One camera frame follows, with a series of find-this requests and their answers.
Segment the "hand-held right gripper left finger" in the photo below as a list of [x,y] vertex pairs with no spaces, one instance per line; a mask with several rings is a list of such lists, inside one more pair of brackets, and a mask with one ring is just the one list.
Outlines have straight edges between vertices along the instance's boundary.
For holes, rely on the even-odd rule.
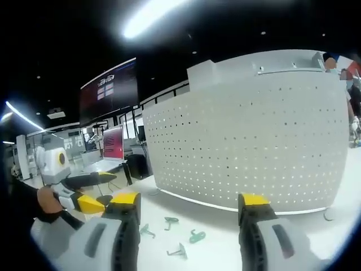
[[31,235],[56,270],[136,270],[141,194],[119,193],[100,217],[82,222],[64,211],[34,221]]

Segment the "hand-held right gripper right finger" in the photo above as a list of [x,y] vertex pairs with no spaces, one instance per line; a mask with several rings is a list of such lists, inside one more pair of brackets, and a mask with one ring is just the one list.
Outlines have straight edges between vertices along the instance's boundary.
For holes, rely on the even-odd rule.
[[261,195],[238,194],[242,270],[326,270],[329,259],[313,253],[308,236],[278,217]]

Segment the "person's left hand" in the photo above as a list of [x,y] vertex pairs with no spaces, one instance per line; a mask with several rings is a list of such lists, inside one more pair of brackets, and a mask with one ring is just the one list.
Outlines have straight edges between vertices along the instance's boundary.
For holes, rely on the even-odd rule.
[[62,205],[54,196],[53,190],[47,186],[37,190],[37,201],[46,214],[56,214],[63,210]]

